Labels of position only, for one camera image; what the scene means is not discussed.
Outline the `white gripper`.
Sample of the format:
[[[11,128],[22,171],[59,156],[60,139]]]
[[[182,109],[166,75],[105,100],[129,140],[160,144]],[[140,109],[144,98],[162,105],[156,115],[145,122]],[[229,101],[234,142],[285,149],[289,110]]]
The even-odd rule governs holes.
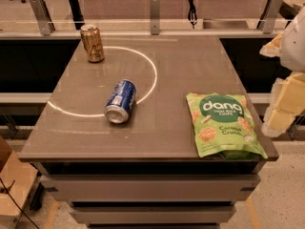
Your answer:
[[[282,33],[264,45],[259,53],[279,56],[281,65],[291,71],[305,72],[305,8]],[[266,109],[261,131],[268,137],[284,134],[296,117],[305,110],[305,73],[278,78],[272,86],[270,105]]]

